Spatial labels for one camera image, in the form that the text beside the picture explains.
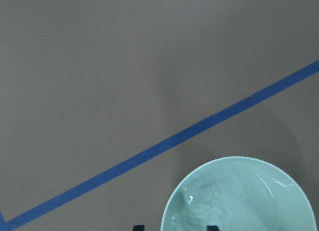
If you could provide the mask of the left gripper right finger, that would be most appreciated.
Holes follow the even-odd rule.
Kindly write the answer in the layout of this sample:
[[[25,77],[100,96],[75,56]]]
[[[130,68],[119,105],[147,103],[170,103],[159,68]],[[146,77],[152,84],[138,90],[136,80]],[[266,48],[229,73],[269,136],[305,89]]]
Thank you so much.
[[[207,231],[220,231],[220,229],[217,225],[207,225],[206,230]]]

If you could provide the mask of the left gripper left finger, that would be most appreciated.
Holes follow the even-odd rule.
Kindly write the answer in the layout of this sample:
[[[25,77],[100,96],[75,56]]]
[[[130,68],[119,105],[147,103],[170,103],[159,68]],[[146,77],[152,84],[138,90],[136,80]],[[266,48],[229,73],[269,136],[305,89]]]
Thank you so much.
[[[132,231],[144,231],[144,225],[134,225]]]

